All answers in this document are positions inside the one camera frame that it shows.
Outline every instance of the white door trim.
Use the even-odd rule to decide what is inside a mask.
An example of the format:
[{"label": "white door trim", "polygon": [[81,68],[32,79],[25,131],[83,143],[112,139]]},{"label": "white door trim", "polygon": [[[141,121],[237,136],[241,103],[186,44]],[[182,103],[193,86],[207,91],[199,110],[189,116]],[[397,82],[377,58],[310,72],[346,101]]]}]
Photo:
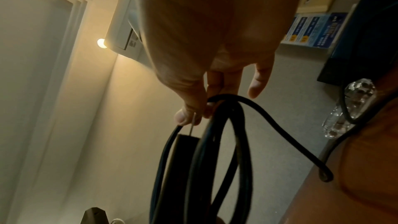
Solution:
[{"label": "white door trim", "polygon": [[65,79],[68,76],[70,62],[75,54],[75,44],[79,41],[85,18],[92,2],[91,0],[67,1],[73,3],[72,12],[56,56],[24,164],[19,174],[19,181],[8,214],[7,224],[16,223],[34,185],[56,120],[56,106]]}]

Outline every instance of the white wall-mounted device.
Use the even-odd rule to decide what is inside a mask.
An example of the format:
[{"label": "white wall-mounted device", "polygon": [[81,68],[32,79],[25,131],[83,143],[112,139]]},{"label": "white wall-mounted device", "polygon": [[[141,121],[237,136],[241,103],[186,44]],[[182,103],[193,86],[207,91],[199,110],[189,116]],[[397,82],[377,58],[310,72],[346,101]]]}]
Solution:
[{"label": "white wall-mounted device", "polygon": [[119,0],[104,43],[112,51],[137,60],[143,45],[134,0]]}]

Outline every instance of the brown wooden surface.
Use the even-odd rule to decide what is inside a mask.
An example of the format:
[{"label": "brown wooden surface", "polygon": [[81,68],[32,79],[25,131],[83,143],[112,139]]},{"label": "brown wooden surface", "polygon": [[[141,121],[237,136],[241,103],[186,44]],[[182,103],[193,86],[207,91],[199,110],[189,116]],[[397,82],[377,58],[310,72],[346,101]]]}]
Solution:
[{"label": "brown wooden surface", "polygon": [[[380,99],[398,88],[398,66],[376,87]],[[398,99],[342,143],[328,166],[335,179],[321,182],[314,167],[282,224],[398,224]]]}]

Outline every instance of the transparent faceted object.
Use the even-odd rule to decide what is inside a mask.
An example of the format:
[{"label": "transparent faceted object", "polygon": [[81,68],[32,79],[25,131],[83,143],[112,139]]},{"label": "transparent faceted object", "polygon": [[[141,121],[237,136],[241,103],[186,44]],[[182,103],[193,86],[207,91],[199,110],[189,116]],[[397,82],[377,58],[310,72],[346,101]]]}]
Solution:
[{"label": "transparent faceted object", "polygon": [[[359,117],[372,104],[377,96],[377,90],[369,79],[360,79],[350,83],[345,88],[345,102],[352,118]],[[324,121],[322,128],[325,137],[336,139],[352,128],[343,115],[337,101],[335,108]]]}]

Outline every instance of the hand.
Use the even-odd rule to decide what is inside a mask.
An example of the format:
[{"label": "hand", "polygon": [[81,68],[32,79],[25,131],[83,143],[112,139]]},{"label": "hand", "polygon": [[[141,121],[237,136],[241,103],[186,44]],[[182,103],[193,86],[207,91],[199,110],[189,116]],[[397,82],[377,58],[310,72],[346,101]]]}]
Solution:
[{"label": "hand", "polygon": [[[256,65],[248,94],[266,86],[274,52],[299,0],[136,0],[141,37],[159,80],[183,100],[179,125],[212,113],[208,97],[237,94],[243,68]],[[204,74],[207,72],[207,91]]]}]

